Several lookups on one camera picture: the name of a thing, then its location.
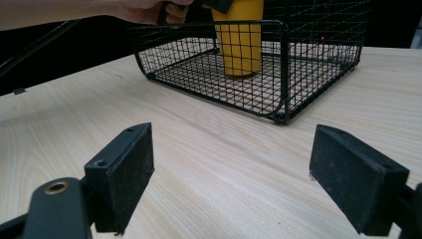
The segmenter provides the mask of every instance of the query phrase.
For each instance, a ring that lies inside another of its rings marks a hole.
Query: yellow cylinder
[[[214,21],[263,20],[264,0],[234,0],[226,15],[211,11]],[[226,75],[248,77],[260,70],[261,24],[222,24],[215,30]]]

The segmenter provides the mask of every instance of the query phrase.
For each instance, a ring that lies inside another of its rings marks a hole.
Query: wooden table
[[[422,51],[365,48],[361,63],[287,126],[148,81],[123,58],[0,98],[0,222],[123,129],[152,122],[155,172],[125,238],[361,238],[316,181],[316,125],[346,130],[422,181]],[[393,226],[390,238],[397,238]],[[95,238],[113,238],[94,233]]]

